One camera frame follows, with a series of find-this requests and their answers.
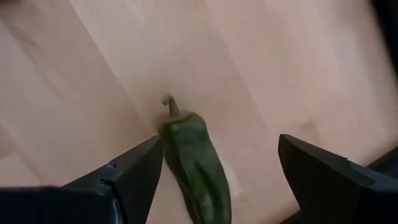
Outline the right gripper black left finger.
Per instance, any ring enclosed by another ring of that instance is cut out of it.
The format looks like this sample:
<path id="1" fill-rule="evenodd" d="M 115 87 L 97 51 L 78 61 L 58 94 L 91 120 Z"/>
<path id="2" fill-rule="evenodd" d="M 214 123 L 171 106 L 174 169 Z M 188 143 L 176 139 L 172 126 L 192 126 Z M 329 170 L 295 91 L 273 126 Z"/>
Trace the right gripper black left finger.
<path id="1" fill-rule="evenodd" d="M 64 186 L 0 187 L 0 224 L 146 224 L 162 161 L 153 136 Z"/>

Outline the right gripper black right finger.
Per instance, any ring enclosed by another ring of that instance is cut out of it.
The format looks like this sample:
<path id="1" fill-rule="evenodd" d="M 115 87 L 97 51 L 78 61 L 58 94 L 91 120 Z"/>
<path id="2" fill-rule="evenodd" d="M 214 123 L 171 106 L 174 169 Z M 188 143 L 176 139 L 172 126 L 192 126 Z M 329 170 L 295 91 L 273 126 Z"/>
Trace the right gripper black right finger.
<path id="1" fill-rule="evenodd" d="M 278 155 L 307 224 L 398 224 L 398 179 L 289 134 Z"/>

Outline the dark green poblano pepper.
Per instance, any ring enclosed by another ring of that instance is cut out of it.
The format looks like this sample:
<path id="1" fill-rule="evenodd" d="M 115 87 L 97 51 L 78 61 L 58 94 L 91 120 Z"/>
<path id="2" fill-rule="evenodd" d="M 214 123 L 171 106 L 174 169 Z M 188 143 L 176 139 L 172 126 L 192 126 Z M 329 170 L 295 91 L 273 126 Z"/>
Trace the dark green poblano pepper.
<path id="1" fill-rule="evenodd" d="M 183 195 L 193 224 L 231 224 L 229 185 L 205 120 L 180 110 L 172 95 L 162 104 L 169 114 L 158 125 L 166 163 Z"/>

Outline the black aluminium table frame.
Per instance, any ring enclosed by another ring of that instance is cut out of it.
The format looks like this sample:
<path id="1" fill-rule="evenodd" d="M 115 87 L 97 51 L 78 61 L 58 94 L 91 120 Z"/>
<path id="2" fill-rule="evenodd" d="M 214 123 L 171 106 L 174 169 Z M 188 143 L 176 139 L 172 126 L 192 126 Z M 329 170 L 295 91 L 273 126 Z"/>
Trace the black aluminium table frame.
<path id="1" fill-rule="evenodd" d="M 369 1 L 374 9 L 398 84 L 398 0 Z M 398 144 L 374 161 L 370 168 L 398 179 Z"/>

